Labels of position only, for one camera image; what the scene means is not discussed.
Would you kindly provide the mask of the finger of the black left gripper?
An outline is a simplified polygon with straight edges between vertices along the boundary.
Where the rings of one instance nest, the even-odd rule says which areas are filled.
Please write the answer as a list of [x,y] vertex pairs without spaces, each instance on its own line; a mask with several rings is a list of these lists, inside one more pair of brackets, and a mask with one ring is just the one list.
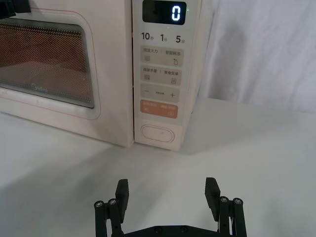
[[30,13],[31,7],[28,0],[0,0],[0,18],[10,18],[17,13]]

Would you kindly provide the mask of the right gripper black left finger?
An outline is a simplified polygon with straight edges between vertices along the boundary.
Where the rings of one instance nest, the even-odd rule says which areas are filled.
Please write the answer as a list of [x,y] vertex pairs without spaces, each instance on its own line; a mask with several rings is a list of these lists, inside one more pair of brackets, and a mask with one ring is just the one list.
[[123,237],[121,224],[124,221],[129,199],[128,180],[121,179],[118,182],[115,198],[107,203],[99,200],[94,203],[95,210],[95,236],[107,237],[106,221],[111,221],[112,237]]

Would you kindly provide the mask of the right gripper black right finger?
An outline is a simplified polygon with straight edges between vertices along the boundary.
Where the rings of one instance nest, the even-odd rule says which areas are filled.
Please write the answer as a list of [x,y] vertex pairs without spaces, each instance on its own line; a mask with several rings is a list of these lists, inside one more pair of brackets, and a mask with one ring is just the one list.
[[247,236],[243,201],[240,198],[228,199],[221,196],[215,178],[207,177],[205,197],[214,221],[218,223],[217,231],[211,231],[211,237],[245,237]]

